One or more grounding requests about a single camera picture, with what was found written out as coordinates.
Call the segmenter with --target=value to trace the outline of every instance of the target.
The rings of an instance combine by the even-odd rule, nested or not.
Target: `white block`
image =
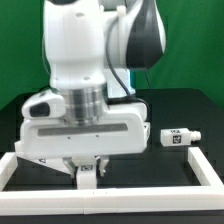
[[[0,160],[0,191],[4,189],[18,166],[15,153],[5,153]]]
[[[202,186],[223,186],[219,176],[205,158],[200,148],[190,147],[188,149],[188,162]]]
[[[79,166],[76,174],[77,187],[79,190],[96,189],[96,166],[85,165]]]

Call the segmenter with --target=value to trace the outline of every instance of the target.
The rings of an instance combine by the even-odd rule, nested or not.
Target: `small white object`
[[[202,186],[223,186],[219,176],[198,147],[188,149],[188,162]]]
[[[5,155],[0,160],[0,191],[4,189],[17,166],[18,164],[16,154],[5,153]]]
[[[79,166],[76,174],[76,181],[79,190],[96,189],[96,165]]]
[[[119,17],[125,16],[126,11],[127,11],[127,9],[124,5],[117,6],[117,14],[118,14]]]
[[[163,146],[191,145],[192,141],[200,141],[201,133],[191,132],[187,128],[161,130],[160,141]]]
[[[131,94],[135,94],[135,90],[131,87],[131,77],[130,71],[128,69],[115,69],[121,81],[128,88]],[[104,70],[104,74],[107,79],[107,93],[110,99],[126,97],[127,94],[118,81],[115,79],[114,75],[109,69]]]

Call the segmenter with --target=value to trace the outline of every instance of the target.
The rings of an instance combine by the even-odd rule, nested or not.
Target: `white robot link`
[[[163,55],[156,2],[106,11],[98,0],[45,0],[44,39],[51,88],[23,105],[17,156],[72,177],[77,168],[78,188],[96,188],[97,159],[103,176],[110,155],[147,146],[147,107],[116,70],[150,68]],[[106,97],[108,69],[126,97]]]

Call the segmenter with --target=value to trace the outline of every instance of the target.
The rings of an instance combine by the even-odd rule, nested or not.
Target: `black label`
[[[181,143],[181,135],[174,135],[173,144],[180,144],[180,143]]]
[[[81,171],[91,171],[91,170],[93,170],[93,166],[92,165],[82,166],[81,167]]]

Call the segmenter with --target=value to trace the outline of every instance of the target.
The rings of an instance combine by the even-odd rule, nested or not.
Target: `small screw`
[[[84,78],[84,80],[85,80],[85,81],[88,81],[88,80],[90,80],[90,77],[86,76],[86,77]]]

